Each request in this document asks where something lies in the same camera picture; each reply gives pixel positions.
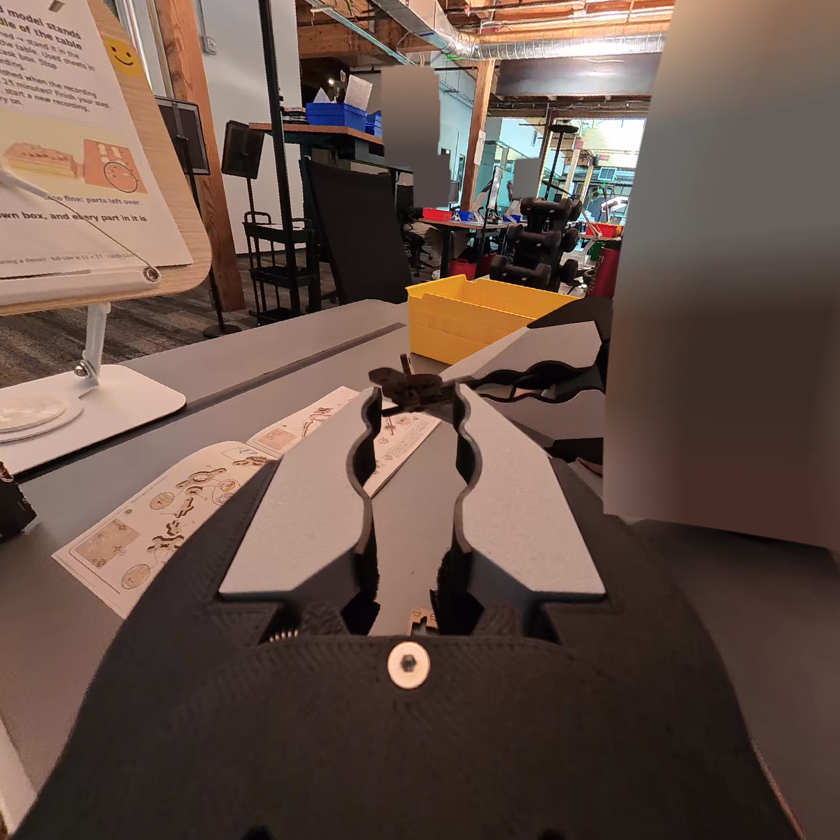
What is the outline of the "small wooden model assembly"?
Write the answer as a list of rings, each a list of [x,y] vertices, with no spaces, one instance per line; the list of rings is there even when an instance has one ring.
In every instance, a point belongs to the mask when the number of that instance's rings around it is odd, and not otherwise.
[[[369,381],[382,392],[383,418],[408,413],[431,413],[450,419],[455,387],[438,374],[415,372],[409,353],[401,353],[400,369],[381,366],[368,373]]]

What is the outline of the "black fabric panel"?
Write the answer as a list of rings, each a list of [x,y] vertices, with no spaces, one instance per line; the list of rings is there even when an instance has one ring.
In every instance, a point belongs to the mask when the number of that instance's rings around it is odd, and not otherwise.
[[[413,283],[391,177],[303,160],[339,303],[401,305]]]

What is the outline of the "yellow plastic bin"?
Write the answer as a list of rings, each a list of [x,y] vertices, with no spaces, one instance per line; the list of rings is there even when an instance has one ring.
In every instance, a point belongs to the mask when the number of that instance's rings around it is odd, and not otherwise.
[[[409,349],[454,364],[575,300],[558,292],[464,275],[406,288]]]

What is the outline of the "wooden-top desk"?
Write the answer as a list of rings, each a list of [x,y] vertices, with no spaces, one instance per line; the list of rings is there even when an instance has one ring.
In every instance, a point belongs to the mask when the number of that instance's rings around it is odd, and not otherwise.
[[[337,125],[310,125],[302,122],[284,122],[280,142],[281,157],[286,163],[286,176],[272,177],[275,193],[285,186],[288,191],[293,168],[287,158],[286,149],[290,145],[298,146],[302,155],[310,154],[313,149],[330,151],[339,160],[355,162],[361,165],[375,166],[391,173],[396,182],[397,174],[413,173],[410,164],[399,164],[385,158],[385,146],[382,138],[360,129]]]

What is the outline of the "white board stand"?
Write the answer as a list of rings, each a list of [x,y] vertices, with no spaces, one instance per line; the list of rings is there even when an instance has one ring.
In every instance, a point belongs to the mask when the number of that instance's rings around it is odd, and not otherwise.
[[[104,364],[108,302],[87,307],[73,372],[1,390],[1,460],[17,476],[182,409],[186,397],[120,364]]]

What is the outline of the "instruction poster on wooden board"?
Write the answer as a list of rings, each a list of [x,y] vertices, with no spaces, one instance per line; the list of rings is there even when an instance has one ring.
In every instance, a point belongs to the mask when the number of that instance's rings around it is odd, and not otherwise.
[[[202,283],[212,253],[103,2],[2,2],[2,315]]]

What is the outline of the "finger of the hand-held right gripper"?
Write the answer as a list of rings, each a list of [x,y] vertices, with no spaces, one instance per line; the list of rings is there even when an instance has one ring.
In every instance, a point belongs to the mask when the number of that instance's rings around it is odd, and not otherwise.
[[[526,327],[451,365],[440,378],[446,385],[490,389],[604,389],[602,347],[602,330],[595,320]]]
[[[602,438],[606,395],[587,388],[557,402],[554,389],[469,383],[469,436],[491,447],[529,438],[542,448],[557,440]]]

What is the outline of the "black dumbbell rack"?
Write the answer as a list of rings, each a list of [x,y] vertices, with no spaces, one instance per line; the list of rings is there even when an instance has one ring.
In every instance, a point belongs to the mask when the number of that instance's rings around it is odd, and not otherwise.
[[[512,250],[491,261],[489,278],[551,292],[581,288],[578,260],[563,258],[579,244],[581,201],[565,197],[549,202],[530,196],[521,201],[521,210],[526,223],[508,228],[506,244]]]

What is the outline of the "foil-wrapped air duct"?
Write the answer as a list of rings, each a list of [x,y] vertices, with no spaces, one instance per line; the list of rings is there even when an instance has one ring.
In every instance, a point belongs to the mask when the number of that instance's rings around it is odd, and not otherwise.
[[[474,58],[471,37],[461,34],[448,20],[438,1],[371,1],[410,35],[437,51],[458,58]]]

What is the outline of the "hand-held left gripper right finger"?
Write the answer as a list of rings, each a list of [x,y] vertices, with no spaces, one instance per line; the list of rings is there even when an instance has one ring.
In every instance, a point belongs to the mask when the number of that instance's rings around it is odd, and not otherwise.
[[[468,635],[492,606],[526,629],[545,604],[603,602],[606,586],[549,455],[467,384],[453,394],[465,482],[431,592],[442,635]]]

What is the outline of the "wooden support post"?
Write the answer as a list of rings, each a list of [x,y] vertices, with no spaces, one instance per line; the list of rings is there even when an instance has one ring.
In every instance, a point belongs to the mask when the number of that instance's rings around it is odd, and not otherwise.
[[[465,176],[461,189],[460,205],[462,211],[468,211],[473,203],[481,155],[486,138],[487,111],[489,108],[492,83],[496,70],[495,59],[479,61],[476,72],[476,88],[471,109]]]
[[[197,105],[203,126],[209,174],[197,178],[197,188],[212,249],[220,305],[225,312],[242,310],[244,289],[228,214],[194,2],[156,1],[154,6],[175,98]]]

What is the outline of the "blue plastic bin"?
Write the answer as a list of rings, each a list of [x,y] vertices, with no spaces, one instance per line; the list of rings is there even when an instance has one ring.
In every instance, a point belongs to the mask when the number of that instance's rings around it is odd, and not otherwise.
[[[336,101],[313,101],[306,104],[310,125],[340,127],[366,132],[367,111]]]

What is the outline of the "folded paper instruction leaflet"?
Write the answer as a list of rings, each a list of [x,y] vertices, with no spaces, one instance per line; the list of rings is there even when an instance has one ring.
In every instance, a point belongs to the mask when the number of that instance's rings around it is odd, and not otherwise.
[[[311,425],[358,394],[341,386],[245,443],[224,441],[198,450],[55,552],[54,558],[114,612],[127,617],[176,551],[259,469],[278,460]],[[374,474],[364,484],[371,499],[439,424],[425,413],[381,417]],[[256,489],[256,507],[264,488]],[[234,522],[233,510],[219,522],[223,536],[233,539],[233,558],[254,513],[245,506],[244,524]]]

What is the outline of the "black model kit box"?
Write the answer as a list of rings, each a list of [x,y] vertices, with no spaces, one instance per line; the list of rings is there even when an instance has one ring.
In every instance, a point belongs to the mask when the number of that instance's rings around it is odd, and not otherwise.
[[[1,463],[1,542],[10,540],[26,530],[36,519],[15,477]]]

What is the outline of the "white object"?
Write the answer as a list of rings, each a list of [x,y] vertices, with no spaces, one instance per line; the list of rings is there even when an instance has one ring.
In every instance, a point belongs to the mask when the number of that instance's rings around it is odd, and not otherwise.
[[[37,792],[1,720],[1,814],[11,837],[35,803]]]

